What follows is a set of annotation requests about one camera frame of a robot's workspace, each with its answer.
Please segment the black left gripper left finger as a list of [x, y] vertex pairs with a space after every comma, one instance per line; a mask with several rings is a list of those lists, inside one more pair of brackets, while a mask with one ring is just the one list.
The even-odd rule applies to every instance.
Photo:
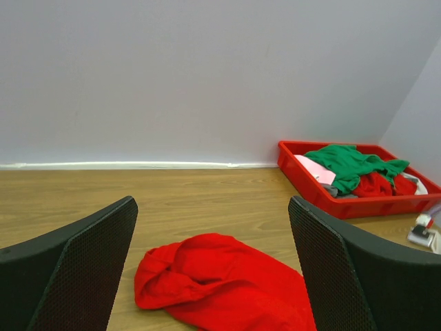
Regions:
[[138, 206], [125, 197], [1, 249], [2, 330], [106, 330]]

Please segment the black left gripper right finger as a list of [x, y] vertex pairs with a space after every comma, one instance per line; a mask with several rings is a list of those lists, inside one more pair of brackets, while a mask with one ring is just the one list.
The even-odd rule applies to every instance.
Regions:
[[378, 237], [301, 197], [288, 212], [317, 330], [440, 329], [440, 255]]

